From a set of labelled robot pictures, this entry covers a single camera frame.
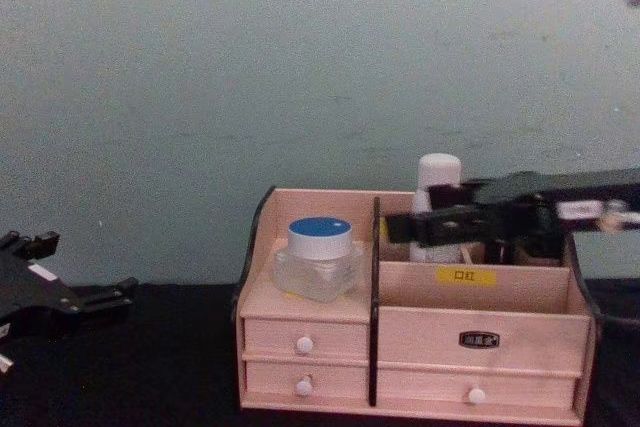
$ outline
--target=desk organizer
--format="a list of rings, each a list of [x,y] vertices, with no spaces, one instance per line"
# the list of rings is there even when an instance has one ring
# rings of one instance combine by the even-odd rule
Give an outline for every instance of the desk organizer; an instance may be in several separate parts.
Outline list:
[[[409,211],[412,196],[265,195],[233,299],[240,408],[582,425],[597,324],[572,237],[560,265],[411,263],[380,218]],[[360,283],[327,304],[272,281],[288,225],[310,216],[350,222],[365,252]]]

